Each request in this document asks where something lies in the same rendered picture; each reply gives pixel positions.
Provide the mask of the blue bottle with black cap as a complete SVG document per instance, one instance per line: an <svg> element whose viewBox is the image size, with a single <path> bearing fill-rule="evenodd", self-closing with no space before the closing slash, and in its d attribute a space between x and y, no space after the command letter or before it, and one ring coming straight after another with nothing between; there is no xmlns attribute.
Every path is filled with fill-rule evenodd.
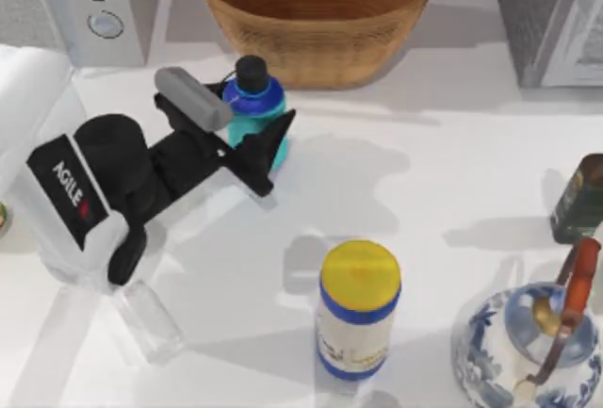
<svg viewBox="0 0 603 408"><path fill-rule="evenodd" d="M255 55L240 57L234 77L226 82L221 99L233 111L227 127L228 143L238 145L246 135L263 131L271 121L285 113L285 91L270 75L266 61Z"/></svg>

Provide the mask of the woven wicker basket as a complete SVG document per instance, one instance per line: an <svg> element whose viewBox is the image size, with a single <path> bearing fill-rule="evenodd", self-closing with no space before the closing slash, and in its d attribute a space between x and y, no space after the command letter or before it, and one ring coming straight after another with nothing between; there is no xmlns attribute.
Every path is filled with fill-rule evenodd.
<svg viewBox="0 0 603 408"><path fill-rule="evenodd" d="M372 81L429 0L205 0L240 55L257 55L293 89L347 89Z"/></svg>

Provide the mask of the round microwave knob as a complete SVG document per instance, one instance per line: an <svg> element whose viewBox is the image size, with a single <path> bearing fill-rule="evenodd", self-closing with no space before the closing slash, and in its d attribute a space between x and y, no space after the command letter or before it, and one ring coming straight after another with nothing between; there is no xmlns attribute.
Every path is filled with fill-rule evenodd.
<svg viewBox="0 0 603 408"><path fill-rule="evenodd" d="M91 14L87 19L87 25L95 36L105 40L117 39L124 31L122 19L105 10Z"/></svg>

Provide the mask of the clear glass jar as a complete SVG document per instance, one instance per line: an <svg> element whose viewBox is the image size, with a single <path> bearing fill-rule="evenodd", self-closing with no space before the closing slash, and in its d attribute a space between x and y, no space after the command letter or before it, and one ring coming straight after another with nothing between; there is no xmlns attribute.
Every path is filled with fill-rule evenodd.
<svg viewBox="0 0 603 408"><path fill-rule="evenodd" d="M164 365L184 347L181 328L159 295L144 281L120 288L113 294L113 301L148 363Z"/></svg>

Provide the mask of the white bottle with yellow lid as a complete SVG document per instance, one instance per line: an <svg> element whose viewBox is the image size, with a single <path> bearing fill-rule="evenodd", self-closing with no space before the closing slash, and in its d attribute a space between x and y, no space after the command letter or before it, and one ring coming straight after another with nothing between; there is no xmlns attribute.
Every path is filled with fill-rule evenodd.
<svg viewBox="0 0 603 408"><path fill-rule="evenodd" d="M397 258L366 239L338 244L318 277L316 348L322 365L344 381L374 375L389 351L402 291Z"/></svg>

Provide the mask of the pale microwave oven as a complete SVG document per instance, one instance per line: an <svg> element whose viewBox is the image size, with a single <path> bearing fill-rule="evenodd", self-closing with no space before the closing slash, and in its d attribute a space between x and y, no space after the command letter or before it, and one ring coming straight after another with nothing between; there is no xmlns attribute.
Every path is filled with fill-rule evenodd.
<svg viewBox="0 0 603 408"><path fill-rule="evenodd" d="M65 53L76 67L146 64L159 0L0 0L0 43ZM87 19L102 10L122 19L113 40L95 36Z"/></svg>

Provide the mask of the grey cabinet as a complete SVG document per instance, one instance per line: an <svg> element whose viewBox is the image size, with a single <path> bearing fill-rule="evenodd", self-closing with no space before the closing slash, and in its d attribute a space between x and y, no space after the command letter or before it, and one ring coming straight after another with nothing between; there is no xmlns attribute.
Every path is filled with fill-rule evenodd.
<svg viewBox="0 0 603 408"><path fill-rule="evenodd" d="M497 0L523 88L603 88L603 0Z"/></svg>

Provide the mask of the blue and white porcelain teapot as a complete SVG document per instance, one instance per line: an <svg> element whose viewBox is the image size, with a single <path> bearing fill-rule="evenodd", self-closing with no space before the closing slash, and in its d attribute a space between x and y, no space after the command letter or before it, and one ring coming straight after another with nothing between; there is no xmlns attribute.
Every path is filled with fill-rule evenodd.
<svg viewBox="0 0 603 408"><path fill-rule="evenodd" d="M600 243L585 237L557 278L489 297L457 335L452 366L473 408L587 408L603 346L587 304Z"/></svg>

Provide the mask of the dark green bottle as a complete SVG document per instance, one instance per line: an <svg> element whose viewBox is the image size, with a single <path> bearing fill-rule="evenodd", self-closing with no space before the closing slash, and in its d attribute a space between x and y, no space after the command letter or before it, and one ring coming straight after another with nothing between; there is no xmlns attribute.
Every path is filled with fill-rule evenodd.
<svg viewBox="0 0 603 408"><path fill-rule="evenodd" d="M581 159L550 215L554 240L573 244L603 223L603 153Z"/></svg>

